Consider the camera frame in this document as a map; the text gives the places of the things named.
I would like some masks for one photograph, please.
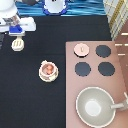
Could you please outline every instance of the stove burner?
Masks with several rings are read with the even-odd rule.
[[[114,66],[109,62],[100,63],[98,70],[103,76],[112,76],[115,72]]]
[[[75,72],[79,76],[87,76],[89,75],[91,68],[86,62],[79,62],[75,65]]]
[[[108,57],[111,54],[111,49],[106,45],[99,45],[96,48],[96,54],[100,57]]]

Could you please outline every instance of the white bowl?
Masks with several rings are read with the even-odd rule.
[[[88,87],[82,90],[76,99],[76,110],[81,120],[94,128],[109,125],[116,109],[111,109],[113,98],[99,87]]]

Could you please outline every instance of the black table surface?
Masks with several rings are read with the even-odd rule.
[[[0,128],[66,128],[66,41],[110,41],[107,16],[34,17],[25,48],[11,48],[5,35],[0,50]],[[55,63],[58,78],[39,77],[41,62]]]

